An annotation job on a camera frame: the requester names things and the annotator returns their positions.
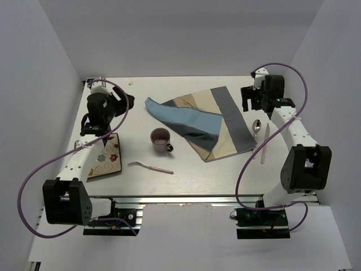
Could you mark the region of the pink handled spoon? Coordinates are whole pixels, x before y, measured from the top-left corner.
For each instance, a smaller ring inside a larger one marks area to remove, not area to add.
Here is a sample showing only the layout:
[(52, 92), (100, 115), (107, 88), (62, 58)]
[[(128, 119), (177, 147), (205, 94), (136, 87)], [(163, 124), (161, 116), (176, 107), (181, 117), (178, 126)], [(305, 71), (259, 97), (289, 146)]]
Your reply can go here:
[(257, 148), (257, 134), (259, 133), (259, 131), (261, 130), (262, 124), (260, 119), (256, 119), (253, 124), (252, 124), (252, 131), (253, 131), (253, 139), (255, 140), (256, 144), (253, 147), (252, 153), (255, 152), (256, 148)]

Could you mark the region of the pink handled knife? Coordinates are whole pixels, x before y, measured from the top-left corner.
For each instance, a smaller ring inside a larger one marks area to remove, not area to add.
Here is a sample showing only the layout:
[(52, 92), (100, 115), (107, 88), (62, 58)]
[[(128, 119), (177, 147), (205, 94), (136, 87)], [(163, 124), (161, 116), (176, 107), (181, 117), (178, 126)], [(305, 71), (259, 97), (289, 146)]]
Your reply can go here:
[[(270, 136), (270, 124), (267, 123), (267, 125), (266, 125), (266, 131), (265, 131), (265, 137), (264, 137), (264, 141), (265, 141), (265, 142), (268, 140), (269, 136)], [(265, 144), (264, 147), (262, 148), (261, 161), (260, 161), (261, 164), (264, 164), (264, 163), (265, 163), (266, 147), (267, 147), (267, 144)]]

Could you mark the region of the striped cloth placemat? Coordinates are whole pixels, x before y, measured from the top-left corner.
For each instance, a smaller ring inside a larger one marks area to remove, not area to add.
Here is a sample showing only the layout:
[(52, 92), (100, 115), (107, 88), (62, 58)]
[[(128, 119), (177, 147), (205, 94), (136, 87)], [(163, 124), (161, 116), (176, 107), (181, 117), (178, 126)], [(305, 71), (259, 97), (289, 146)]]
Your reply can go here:
[(257, 145), (226, 86), (164, 103), (147, 98), (145, 105), (151, 116), (183, 137), (204, 162), (252, 151)]

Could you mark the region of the purple ceramic mug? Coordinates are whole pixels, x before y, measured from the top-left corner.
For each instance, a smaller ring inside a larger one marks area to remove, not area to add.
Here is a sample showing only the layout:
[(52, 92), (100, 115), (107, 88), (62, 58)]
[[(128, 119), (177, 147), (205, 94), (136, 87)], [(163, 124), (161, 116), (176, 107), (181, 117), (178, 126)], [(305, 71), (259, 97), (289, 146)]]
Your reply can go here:
[(174, 147), (170, 143), (170, 132), (165, 128), (156, 128), (150, 135), (153, 149), (159, 153), (172, 152)]

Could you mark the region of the square floral plate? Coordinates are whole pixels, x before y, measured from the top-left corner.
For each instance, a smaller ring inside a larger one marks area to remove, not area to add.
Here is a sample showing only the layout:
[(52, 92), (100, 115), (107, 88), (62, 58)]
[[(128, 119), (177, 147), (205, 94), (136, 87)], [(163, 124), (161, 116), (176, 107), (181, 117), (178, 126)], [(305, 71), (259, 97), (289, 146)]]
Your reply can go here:
[(122, 171), (118, 134), (111, 134), (106, 143), (101, 139), (85, 146), (95, 139), (89, 134), (76, 141), (76, 147), (83, 148), (71, 156), (70, 169), (78, 173), (81, 181)]

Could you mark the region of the pink handled fork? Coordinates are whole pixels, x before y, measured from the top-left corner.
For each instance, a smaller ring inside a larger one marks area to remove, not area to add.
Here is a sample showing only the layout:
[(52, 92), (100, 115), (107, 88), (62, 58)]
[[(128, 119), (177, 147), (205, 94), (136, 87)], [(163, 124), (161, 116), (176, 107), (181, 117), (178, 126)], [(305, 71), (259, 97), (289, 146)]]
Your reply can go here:
[(145, 168), (145, 169), (148, 169), (148, 170), (151, 170), (151, 171), (155, 171), (155, 172), (160, 172), (160, 173), (165, 173), (165, 174), (174, 174), (173, 171), (170, 171), (170, 170), (167, 170), (167, 169), (162, 169), (162, 168), (157, 168), (157, 167), (153, 167), (153, 166), (149, 166), (149, 165), (145, 165), (145, 164), (142, 164), (142, 163), (140, 163), (138, 161), (128, 163), (127, 166), (128, 167), (140, 166), (142, 168)]

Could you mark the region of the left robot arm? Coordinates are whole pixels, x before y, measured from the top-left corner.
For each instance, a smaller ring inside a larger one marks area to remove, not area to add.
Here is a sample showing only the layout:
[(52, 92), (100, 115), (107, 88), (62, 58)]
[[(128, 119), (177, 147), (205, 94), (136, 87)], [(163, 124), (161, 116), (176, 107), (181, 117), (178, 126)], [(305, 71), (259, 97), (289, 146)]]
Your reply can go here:
[(106, 225), (114, 225), (119, 211), (110, 199), (91, 199), (85, 189), (92, 166), (103, 151), (114, 117), (133, 108), (135, 98), (114, 87), (112, 92), (97, 88), (87, 97), (87, 114), (81, 121), (77, 151), (56, 179), (43, 184), (47, 221), (50, 224), (87, 225), (100, 217)]

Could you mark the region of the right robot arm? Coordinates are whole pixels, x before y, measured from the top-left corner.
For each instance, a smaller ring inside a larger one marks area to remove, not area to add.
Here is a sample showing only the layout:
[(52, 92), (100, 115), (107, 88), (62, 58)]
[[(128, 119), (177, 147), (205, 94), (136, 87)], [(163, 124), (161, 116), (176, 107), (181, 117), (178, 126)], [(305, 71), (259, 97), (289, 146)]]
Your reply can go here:
[(254, 211), (255, 220), (268, 225), (275, 218), (274, 209), (283, 209), (293, 200), (325, 188), (332, 151), (318, 144), (297, 117), (295, 104), (284, 97), (283, 76), (259, 69), (251, 77), (253, 85), (241, 88), (243, 110), (251, 108), (267, 113), (288, 148), (280, 182), (262, 195)]

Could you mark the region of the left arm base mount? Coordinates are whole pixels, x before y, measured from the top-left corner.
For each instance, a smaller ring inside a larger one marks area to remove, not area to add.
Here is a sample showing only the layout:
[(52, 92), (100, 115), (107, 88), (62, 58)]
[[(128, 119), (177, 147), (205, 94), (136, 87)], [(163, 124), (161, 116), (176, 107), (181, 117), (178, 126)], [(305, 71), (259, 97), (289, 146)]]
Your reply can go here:
[(144, 205), (119, 203), (114, 199), (110, 214), (94, 217), (84, 226), (85, 236), (136, 236), (142, 224)]

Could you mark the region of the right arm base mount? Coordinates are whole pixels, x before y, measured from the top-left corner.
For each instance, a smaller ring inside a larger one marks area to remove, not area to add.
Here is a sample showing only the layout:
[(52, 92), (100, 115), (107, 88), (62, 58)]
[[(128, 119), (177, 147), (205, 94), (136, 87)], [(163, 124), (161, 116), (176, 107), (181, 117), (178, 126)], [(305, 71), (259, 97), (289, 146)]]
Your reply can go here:
[(230, 213), (236, 221), (237, 239), (289, 239), (290, 232), (285, 209), (263, 211), (236, 208)]

